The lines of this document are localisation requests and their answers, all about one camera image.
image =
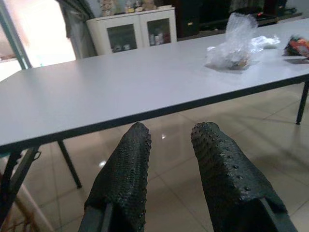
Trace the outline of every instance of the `cabinet door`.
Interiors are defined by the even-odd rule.
[[[174,10],[140,15],[144,46],[177,42]]]
[[[143,47],[138,15],[111,18],[98,23],[105,54]]]

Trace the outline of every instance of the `table leg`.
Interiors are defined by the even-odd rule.
[[[300,101],[300,106],[299,106],[299,110],[298,110],[298,114],[297,114],[297,120],[296,120],[296,124],[300,125],[301,120],[303,118],[303,114],[304,114],[304,110],[305,110],[305,105],[306,105],[306,100],[307,100],[307,96],[308,96],[308,90],[309,90],[309,81],[305,82],[305,86],[304,86],[304,90],[303,90],[303,95],[301,97],[301,101]]]
[[[77,173],[76,173],[76,170],[75,170],[75,168],[74,168],[74,165],[73,165],[73,163],[72,163],[72,160],[71,160],[71,158],[70,158],[70,156],[69,156],[69,154],[68,154],[68,151],[67,151],[67,149],[66,149],[66,147],[65,147],[65,145],[64,145],[64,143],[63,143],[63,141],[58,141],[58,144],[59,144],[59,147],[60,147],[61,152],[62,152],[62,154],[63,154],[63,157],[64,157],[64,159],[66,160],[67,165],[68,165],[68,167],[69,167],[69,169],[70,169],[70,171],[71,171],[71,174],[72,174],[72,176],[73,176],[73,178],[74,178],[75,184],[76,184],[77,188],[80,189],[80,188],[82,187],[82,184],[81,184],[81,181],[80,181],[79,178],[78,178],[78,175],[77,175]]]
[[[17,165],[17,161],[21,158],[21,151],[12,152],[6,164],[3,177],[1,179],[0,188],[0,227],[7,216],[16,195],[22,185],[26,174],[38,152],[39,147],[33,147],[27,150],[23,159],[20,161],[14,175],[13,168]]]

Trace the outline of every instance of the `cabinet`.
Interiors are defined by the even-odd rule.
[[[87,25],[98,55],[177,41],[173,7],[95,18]]]

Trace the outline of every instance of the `light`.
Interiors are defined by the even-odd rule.
[[[99,163],[99,165],[98,165],[98,166],[99,166],[100,168],[103,168],[105,164],[106,164],[106,161],[105,161],[105,160],[103,160],[101,163]]]

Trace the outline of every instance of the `table top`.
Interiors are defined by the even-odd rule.
[[[205,67],[225,35],[19,71],[0,82],[0,153],[195,108],[309,79],[309,62],[284,57],[309,19],[258,28],[281,39],[245,71]]]

